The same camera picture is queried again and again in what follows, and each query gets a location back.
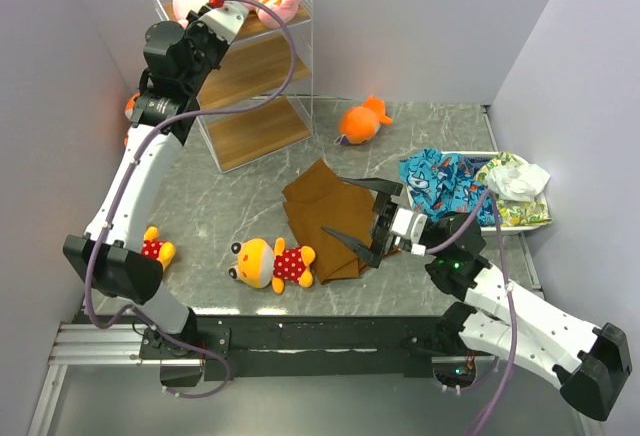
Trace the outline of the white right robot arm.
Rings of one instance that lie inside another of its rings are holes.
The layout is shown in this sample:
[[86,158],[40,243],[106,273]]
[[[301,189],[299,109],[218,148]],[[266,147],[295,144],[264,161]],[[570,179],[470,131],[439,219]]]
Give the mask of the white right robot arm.
[[371,267],[391,249],[432,256],[427,274],[457,300],[437,332],[445,352],[467,348],[503,358],[509,369],[520,367],[547,381],[582,415],[608,419],[632,373],[621,328],[578,319],[512,281],[505,264],[482,257],[486,241],[474,212],[449,212],[432,222],[395,202],[401,184],[381,178],[354,183],[376,194],[371,242],[339,231],[333,236]]

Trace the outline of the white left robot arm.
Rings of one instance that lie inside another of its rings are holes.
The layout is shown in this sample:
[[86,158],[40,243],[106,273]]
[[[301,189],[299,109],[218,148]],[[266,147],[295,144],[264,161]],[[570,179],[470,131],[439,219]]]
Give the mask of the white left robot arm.
[[198,94],[248,17],[249,7],[273,15],[255,0],[210,0],[187,23],[160,21],[145,33],[146,67],[139,80],[127,145],[110,189],[81,236],[63,253],[84,282],[92,324],[108,329],[131,313],[163,338],[175,357],[215,353],[199,341],[193,310],[163,283],[163,266],[141,252],[148,213],[165,173],[203,115]]

